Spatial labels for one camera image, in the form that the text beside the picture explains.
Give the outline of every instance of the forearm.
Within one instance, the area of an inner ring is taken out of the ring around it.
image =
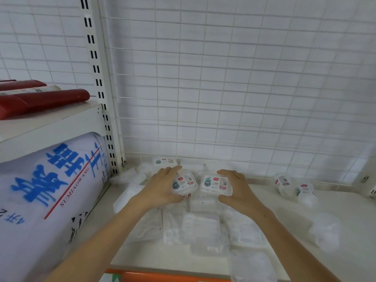
[[[263,206],[256,216],[253,215],[253,219],[268,239],[292,282],[340,282],[289,233],[270,209]]]
[[[96,232],[74,254],[63,261],[45,282],[99,281],[136,223],[148,211],[137,196]]]

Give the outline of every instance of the red line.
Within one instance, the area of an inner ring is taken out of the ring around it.
[[[92,157],[90,157],[89,161],[85,164],[85,166],[82,168],[81,172],[76,176],[76,178],[72,181],[72,183],[68,186],[68,188],[65,190],[65,192],[61,195],[61,197],[59,198],[59,200],[57,200],[57,202],[55,203],[55,205],[50,209],[50,211],[46,214],[46,216],[44,217],[44,219],[48,218],[48,216],[52,213],[52,211],[54,210],[54,208],[56,208],[56,206],[59,204],[59,202],[61,201],[61,199],[64,197],[64,195],[68,192],[68,190],[72,187],[73,183],[76,182],[77,178],[80,177],[82,171],[84,171],[86,169],[86,166],[90,163],[90,161],[92,160],[92,158],[95,156],[95,154],[98,152],[99,148],[96,150],[96,152],[94,152],[94,155]]]

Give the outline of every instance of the person's left hand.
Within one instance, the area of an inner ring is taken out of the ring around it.
[[[181,169],[179,165],[173,168],[161,168],[135,197],[150,209],[181,202],[183,196],[172,193],[172,182],[179,169]]]

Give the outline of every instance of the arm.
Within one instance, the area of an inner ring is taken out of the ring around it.
[[[219,201],[250,217],[260,227],[291,282],[340,282],[279,222],[274,213],[249,188],[246,177],[236,171],[219,170],[233,186],[230,197],[220,195]]]
[[[140,193],[63,261],[45,282],[99,281],[131,230],[148,210],[183,200],[183,196],[172,194],[171,188],[180,168],[168,167],[153,175]]]

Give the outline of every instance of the orange shelf edge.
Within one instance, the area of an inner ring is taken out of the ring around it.
[[[138,272],[119,269],[107,269],[106,273],[121,274],[121,282],[231,282],[227,279],[172,275],[154,272]]]

